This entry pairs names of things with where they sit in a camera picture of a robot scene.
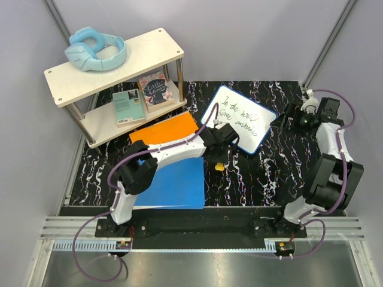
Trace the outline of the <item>yellow bone shaped eraser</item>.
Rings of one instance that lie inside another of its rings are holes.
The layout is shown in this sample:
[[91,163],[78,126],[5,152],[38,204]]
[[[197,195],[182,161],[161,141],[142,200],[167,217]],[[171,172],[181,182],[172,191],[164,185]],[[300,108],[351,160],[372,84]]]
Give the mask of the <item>yellow bone shaped eraser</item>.
[[216,163],[215,170],[221,171],[221,172],[224,171],[225,170],[224,163]]

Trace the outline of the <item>blue framed whiteboard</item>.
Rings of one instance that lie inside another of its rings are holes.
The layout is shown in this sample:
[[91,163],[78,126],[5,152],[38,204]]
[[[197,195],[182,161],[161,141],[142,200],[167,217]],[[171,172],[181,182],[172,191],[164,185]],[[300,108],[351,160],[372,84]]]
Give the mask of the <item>blue framed whiteboard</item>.
[[252,101],[227,86],[219,86],[200,122],[210,116],[214,104],[218,104],[218,120],[229,123],[239,135],[238,147],[252,155],[266,137],[277,113]]

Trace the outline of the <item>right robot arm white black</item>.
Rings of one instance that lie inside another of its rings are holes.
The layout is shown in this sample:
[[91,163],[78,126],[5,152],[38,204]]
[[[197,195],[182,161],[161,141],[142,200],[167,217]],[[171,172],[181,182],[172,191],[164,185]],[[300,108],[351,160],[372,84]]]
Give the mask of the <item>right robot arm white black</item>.
[[287,105],[271,124],[289,132],[314,132],[321,152],[303,194],[283,206],[271,223],[273,233],[279,237],[287,236],[315,215],[344,210],[360,182],[364,167],[347,150],[346,125],[338,118],[339,106],[340,101],[331,97],[310,97],[302,106]]

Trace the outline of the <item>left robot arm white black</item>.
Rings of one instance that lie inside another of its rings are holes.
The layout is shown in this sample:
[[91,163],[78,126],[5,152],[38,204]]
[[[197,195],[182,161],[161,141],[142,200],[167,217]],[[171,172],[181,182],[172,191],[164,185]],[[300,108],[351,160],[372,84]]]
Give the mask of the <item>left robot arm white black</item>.
[[139,140],[130,146],[107,177],[109,187],[115,189],[110,207],[108,229],[117,237],[129,231],[129,222],[139,194],[149,189],[157,171],[189,158],[204,157],[216,164],[226,164],[229,154],[236,151],[239,134],[229,123],[215,127],[202,126],[196,132],[175,141],[147,145]]

